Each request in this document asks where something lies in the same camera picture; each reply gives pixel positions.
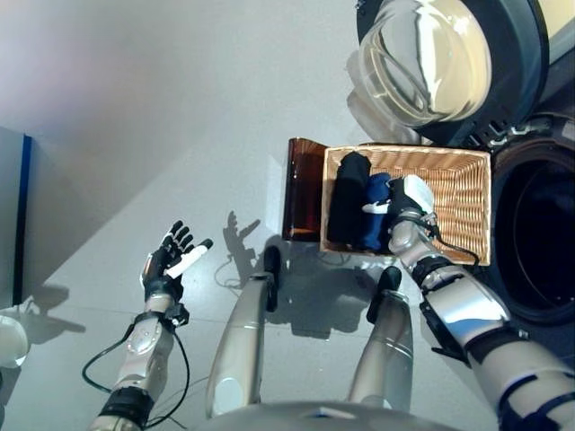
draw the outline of folded cloth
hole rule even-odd
[[[362,216],[362,235],[358,240],[359,248],[363,250],[379,251],[382,246],[380,233],[389,198],[387,182],[391,176],[387,172],[377,173],[369,177],[365,192],[365,203]]]
[[[354,245],[361,235],[365,189],[371,163],[367,157],[352,152],[341,159],[332,193],[327,225],[327,239]]]

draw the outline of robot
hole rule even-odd
[[[530,340],[489,287],[433,245],[431,237],[438,234],[438,225],[432,208],[433,193],[423,181],[394,183],[387,209],[389,250],[421,289],[420,310],[441,346],[436,351],[473,370],[498,415],[500,429],[575,429],[574,371]],[[165,419],[148,421],[165,386],[173,338],[181,347],[175,330],[189,317],[179,303],[181,274],[212,245],[205,240],[193,247],[191,239],[188,228],[178,222],[148,257],[141,276],[145,308],[116,343],[126,342],[126,360],[90,431],[141,431]],[[210,420],[199,430],[453,429],[408,412],[411,322],[406,298],[397,292],[401,271],[396,267],[384,271],[370,304],[367,319],[374,328],[347,399],[261,403],[265,311],[273,312],[277,306],[279,268],[278,249],[267,248],[264,271],[253,274],[243,287],[208,379]]]

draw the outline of wicker basket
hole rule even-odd
[[[322,251],[350,250],[327,240],[332,193],[341,159],[356,151],[371,162],[371,174],[389,172],[392,178],[409,173],[424,179],[435,194],[435,210],[445,242],[474,251],[481,265],[490,264],[491,167],[489,154],[478,151],[402,145],[328,148],[323,161]],[[473,263],[460,251],[434,244],[452,261]]]

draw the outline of gray floor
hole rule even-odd
[[[192,321],[180,333],[195,383],[175,415],[186,427],[205,420],[205,377],[241,281],[280,231],[288,139],[367,141],[346,105],[353,6],[60,1],[3,12],[0,47],[10,61],[0,68],[0,124],[36,143],[28,306],[3,312],[18,314],[32,345],[22,370],[4,373],[2,429],[90,423],[105,396],[82,382],[81,367],[141,309],[138,274],[177,218],[215,243],[183,279]],[[232,212],[239,231],[258,223],[226,243]],[[262,398],[341,400],[370,332],[367,299],[384,263],[285,247],[289,270],[268,318]],[[496,429],[467,370],[429,350],[417,288],[406,281],[402,290],[413,305],[412,412],[463,430]],[[110,355],[94,377],[111,383],[120,361],[121,352]],[[177,351],[170,361],[158,413],[184,378]]]

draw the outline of washing machine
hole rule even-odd
[[[568,23],[552,28],[542,5],[359,0],[357,61],[382,119],[491,154],[491,265],[478,277],[575,366],[575,23],[560,10]]]

